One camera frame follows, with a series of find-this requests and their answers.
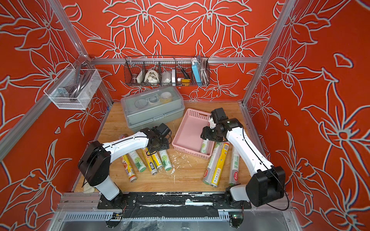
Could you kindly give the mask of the pink plastic basket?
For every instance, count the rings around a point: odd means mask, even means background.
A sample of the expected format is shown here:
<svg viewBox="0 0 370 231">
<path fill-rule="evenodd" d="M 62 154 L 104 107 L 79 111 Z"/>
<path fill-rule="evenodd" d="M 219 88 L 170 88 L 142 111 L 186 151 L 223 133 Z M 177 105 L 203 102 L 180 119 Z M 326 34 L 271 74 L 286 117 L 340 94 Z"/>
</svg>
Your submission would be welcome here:
<svg viewBox="0 0 370 231">
<path fill-rule="evenodd" d="M 204 127 L 209 125 L 210 113 L 189 108 L 172 141 L 175 150 L 203 159 L 209 159 L 214 142 L 208 142 L 206 153 L 202 153 L 203 139 L 200 137 Z"/>
</svg>

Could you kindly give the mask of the long yellow wrap roll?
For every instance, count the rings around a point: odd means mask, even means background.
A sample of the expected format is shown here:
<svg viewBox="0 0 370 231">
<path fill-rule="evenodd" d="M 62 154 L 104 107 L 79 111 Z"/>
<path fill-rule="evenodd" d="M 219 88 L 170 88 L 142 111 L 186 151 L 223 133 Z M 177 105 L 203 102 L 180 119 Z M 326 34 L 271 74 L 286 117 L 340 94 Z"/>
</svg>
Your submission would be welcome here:
<svg viewBox="0 0 370 231">
<path fill-rule="evenodd" d="M 226 141 L 226 142 L 223 142 L 219 147 L 219 150 L 217 153 L 216 166 L 215 166 L 214 174 L 213 174 L 212 181 L 211 181 L 211 186 L 214 188 L 218 187 L 219 185 L 222 170 L 225 164 L 225 159 L 227 156 L 227 152 L 229 150 L 229 146 L 230 146 L 230 143 Z"/>
</svg>

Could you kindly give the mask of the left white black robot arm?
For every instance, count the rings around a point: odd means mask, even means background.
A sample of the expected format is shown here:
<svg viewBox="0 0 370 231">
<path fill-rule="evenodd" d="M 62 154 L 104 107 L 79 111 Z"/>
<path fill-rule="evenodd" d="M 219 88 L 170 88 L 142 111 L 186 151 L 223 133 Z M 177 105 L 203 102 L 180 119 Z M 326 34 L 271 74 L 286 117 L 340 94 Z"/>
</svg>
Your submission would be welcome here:
<svg viewBox="0 0 370 231">
<path fill-rule="evenodd" d="M 109 175 L 109 168 L 116 159 L 138 149 L 147 148 L 144 156 L 152 160 L 159 151 L 169 149 L 169 136 L 172 133 L 165 124 L 139 132 L 112 142 L 92 142 L 79 161 L 78 168 L 87 183 L 96 188 L 108 201 L 119 198 L 120 189 Z"/>
</svg>

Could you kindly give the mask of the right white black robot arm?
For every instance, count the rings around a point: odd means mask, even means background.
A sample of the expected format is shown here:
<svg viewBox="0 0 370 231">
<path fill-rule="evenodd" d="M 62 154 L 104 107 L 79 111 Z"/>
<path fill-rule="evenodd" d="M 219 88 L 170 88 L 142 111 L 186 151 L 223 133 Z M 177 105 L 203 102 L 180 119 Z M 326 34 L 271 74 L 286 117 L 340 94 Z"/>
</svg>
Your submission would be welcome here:
<svg viewBox="0 0 370 231">
<path fill-rule="evenodd" d="M 228 118 L 223 108 L 211 112 L 209 126 L 202 130 L 204 140 L 229 142 L 236 149 L 250 173 L 251 179 L 245 185 L 228 187 L 225 191 L 229 204 L 239 201 L 255 207 L 288 197 L 285 188 L 286 174 L 282 167 L 274 166 L 250 140 L 243 125 L 236 118 Z"/>
</svg>

